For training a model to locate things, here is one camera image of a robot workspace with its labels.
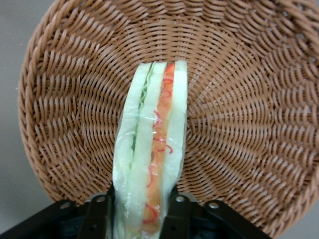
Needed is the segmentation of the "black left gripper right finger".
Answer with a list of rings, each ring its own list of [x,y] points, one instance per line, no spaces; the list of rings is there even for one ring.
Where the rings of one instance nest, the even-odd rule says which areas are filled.
[[[196,197],[188,192],[179,192],[174,186],[169,197],[168,211],[161,228],[162,239],[193,239],[192,206]]]

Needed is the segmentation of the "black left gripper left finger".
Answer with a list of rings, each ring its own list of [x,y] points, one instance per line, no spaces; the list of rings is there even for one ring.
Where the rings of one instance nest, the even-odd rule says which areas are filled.
[[[115,189],[93,194],[87,200],[88,211],[83,221],[84,239],[112,239],[115,213]]]

